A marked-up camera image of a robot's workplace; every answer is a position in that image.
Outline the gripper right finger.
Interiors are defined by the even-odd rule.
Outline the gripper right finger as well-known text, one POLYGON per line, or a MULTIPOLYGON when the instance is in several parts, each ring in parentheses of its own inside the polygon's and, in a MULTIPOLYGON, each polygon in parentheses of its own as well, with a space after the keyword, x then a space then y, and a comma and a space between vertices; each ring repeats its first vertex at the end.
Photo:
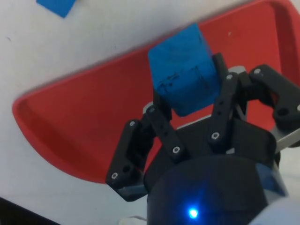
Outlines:
POLYGON ((233 141, 273 144, 273 152, 300 145, 300 88, 266 64, 250 72, 229 72, 221 53, 212 57, 221 92, 211 115, 207 141, 223 152, 233 141), (273 109, 275 128, 265 130, 246 120, 248 102, 259 100, 273 109))

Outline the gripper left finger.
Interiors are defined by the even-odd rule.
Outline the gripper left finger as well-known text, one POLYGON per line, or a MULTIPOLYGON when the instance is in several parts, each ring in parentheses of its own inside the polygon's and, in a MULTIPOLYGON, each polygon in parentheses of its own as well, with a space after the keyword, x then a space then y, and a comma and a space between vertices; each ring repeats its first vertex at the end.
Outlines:
POLYGON ((171 107, 154 91, 153 104, 146 108, 142 118, 125 124, 105 178, 106 184, 125 201, 136 201, 150 192, 151 186, 144 181, 144 169, 155 138, 160 140, 163 153, 158 155, 159 175, 164 173, 162 167, 167 161, 176 165, 188 158, 171 120, 171 107))

